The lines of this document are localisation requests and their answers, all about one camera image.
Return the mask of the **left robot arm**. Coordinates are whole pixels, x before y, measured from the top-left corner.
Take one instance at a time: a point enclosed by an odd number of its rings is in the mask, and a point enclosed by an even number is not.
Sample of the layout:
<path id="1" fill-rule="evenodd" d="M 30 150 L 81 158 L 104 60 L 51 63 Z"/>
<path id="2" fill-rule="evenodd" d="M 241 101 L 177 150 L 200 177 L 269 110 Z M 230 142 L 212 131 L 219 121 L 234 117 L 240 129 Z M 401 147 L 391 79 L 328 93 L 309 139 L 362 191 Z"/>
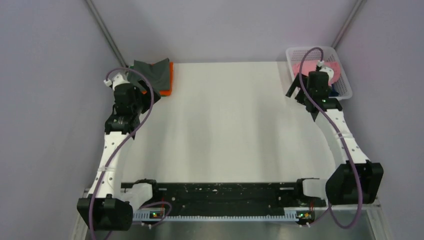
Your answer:
<path id="1" fill-rule="evenodd" d="M 121 188 L 128 149 L 147 121 L 140 115 L 149 117 L 161 97 L 147 80 L 136 85 L 117 75 L 105 83 L 113 90 L 114 104 L 105 122 L 103 153 L 92 186 L 78 199 L 76 209 L 91 231 L 127 231 L 139 207 L 160 202 L 161 194 L 149 181 L 135 183 L 126 193 Z"/>

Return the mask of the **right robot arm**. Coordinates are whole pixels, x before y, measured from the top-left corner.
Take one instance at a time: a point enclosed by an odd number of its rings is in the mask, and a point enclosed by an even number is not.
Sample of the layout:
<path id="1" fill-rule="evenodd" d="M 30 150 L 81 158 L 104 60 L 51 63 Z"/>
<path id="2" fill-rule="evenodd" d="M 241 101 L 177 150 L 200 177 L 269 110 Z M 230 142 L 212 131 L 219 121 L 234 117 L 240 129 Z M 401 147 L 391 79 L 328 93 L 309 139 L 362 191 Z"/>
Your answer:
<path id="1" fill-rule="evenodd" d="M 323 71 L 297 74 L 287 97 L 299 89 L 295 100 L 305 106 L 312 120 L 323 133 L 332 153 L 335 170 L 324 184 L 326 198 L 332 205 L 350 205 L 359 202 L 372 204 L 383 178 L 384 169 L 378 162 L 371 162 L 361 150 L 346 123 L 341 103 L 330 97 L 327 85 L 329 75 Z"/>

